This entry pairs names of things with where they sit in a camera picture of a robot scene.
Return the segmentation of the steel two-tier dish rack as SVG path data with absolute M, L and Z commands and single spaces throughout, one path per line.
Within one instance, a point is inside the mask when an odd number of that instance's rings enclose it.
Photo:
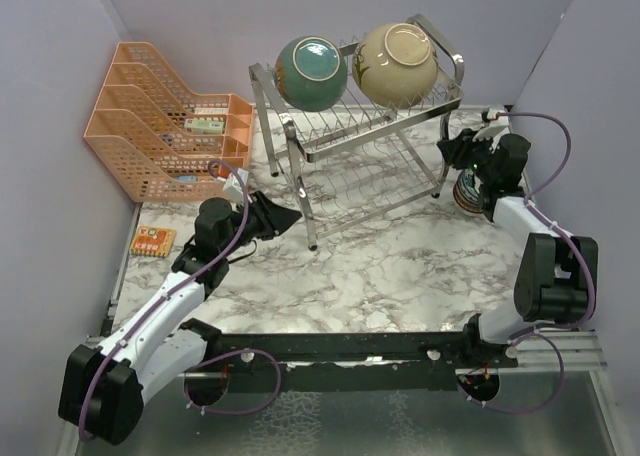
M 321 112 L 289 105 L 274 84 L 275 63 L 249 69 L 257 115 L 272 175 L 284 175 L 306 224 L 308 246 L 424 196 L 438 197 L 449 167 L 427 165 L 411 145 L 410 131 L 437 120 L 439 139 L 462 100 L 464 61 L 423 16 L 402 23 L 423 29 L 433 44 L 438 76 L 423 100 L 404 110 L 377 105 L 352 76 L 352 56 L 362 38 L 337 46 L 348 82 L 341 99 Z

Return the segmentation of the green patterned small bowl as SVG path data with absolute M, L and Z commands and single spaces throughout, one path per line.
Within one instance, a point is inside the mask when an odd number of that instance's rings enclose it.
M 472 170 L 465 169 L 459 173 L 456 180 L 456 187 L 460 191 L 466 191 L 470 196 L 477 197 L 480 182 Z

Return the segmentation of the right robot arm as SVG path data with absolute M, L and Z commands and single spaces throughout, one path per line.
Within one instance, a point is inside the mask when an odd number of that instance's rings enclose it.
M 525 193 L 521 179 L 530 142 L 513 133 L 497 141 L 480 139 L 466 128 L 437 147 L 444 163 L 460 173 L 453 190 L 456 203 L 523 246 L 512 300 L 464 325 L 459 359 L 481 367 L 537 329 L 569 329 L 588 320 L 596 302 L 598 245 L 560 228 Z

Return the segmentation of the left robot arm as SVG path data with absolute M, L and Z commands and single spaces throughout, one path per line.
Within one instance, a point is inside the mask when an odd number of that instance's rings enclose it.
M 256 191 L 238 205 L 223 198 L 201 203 L 194 233 L 154 296 L 119 330 L 96 346 L 69 355 L 58 415 L 84 441 L 122 443 L 146 403 L 175 376 L 220 361 L 221 347 L 182 320 L 204 303 L 228 273 L 228 257 L 254 240 L 272 240 L 302 215 Z

